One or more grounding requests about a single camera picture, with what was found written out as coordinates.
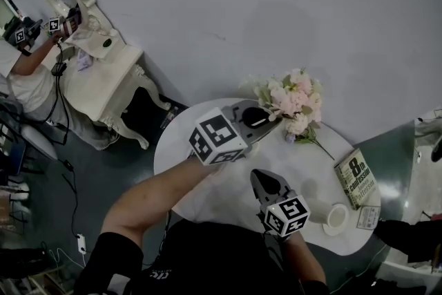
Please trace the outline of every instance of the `card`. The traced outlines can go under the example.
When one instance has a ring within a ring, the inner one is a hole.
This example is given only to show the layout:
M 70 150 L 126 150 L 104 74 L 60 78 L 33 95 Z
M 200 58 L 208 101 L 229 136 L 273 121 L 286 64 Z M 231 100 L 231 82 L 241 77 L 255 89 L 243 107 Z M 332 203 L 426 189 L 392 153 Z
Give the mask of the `card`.
M 361 213 L 359 214 L 358 229 L 374 230 L 378 225 L 379 215 L 381 214 L 381 207 L 371 207 L 363 205 Z

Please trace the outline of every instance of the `power strip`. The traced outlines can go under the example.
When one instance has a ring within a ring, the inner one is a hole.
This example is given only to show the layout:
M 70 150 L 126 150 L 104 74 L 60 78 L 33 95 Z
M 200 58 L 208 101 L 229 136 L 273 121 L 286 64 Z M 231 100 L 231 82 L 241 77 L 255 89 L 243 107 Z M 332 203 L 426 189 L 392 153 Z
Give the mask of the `power strip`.
M 81 254 L 86 254 L 86 239 L 83 235 L 78 234 L 77 235 L 77 242 L 78 242 L 78 252 Z

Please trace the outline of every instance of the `white wall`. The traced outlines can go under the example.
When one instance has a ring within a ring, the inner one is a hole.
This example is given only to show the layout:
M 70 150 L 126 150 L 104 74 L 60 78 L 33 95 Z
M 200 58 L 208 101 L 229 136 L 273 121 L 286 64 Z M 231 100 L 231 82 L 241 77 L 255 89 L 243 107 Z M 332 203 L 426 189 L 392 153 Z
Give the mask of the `white wall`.
M 50 14 L 45 0 L 14 2 Z M 324 121 L 359 142 L 441 103 L 442 0 L 98 3 L 185 104 L 235 95 L 248 74 L 306 66 L 325 86 Z

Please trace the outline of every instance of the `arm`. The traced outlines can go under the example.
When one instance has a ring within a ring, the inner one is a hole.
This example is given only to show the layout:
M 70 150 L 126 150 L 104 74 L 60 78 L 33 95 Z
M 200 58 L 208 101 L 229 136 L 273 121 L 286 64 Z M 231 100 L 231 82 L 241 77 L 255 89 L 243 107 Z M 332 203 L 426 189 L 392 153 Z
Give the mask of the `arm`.
M 110 208 L 102 233 L 126 236 L 141 247 L 144 232 L 215 168 L 190 158 L 132 187 Z
M 296 232 L 281 245 L 285 264 L 301 282 L 319 281 L 326 284 L 323 268 L 310 252 L 300 232 Z
M 41 45 L 35 52 L 31 53 L 29 57 L 20 55 L 19 59 L 12 67 L 11 73 L 16 75 L 28 76 L 34 73 L 34 70 L 46 58 L 52 47 L 61 38 L 61 33 L 56 32 L 43 45 Z

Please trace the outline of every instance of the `book cover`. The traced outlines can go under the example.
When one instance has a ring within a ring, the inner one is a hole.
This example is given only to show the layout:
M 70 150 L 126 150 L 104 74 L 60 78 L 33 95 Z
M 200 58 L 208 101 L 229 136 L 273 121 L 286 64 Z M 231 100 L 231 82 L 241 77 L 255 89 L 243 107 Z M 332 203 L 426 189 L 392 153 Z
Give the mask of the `book cover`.
M 339 162 L 334 170 L 354 210 L 358 210 L 376 188 L 371 169 L 361 150 L 356 149 Z

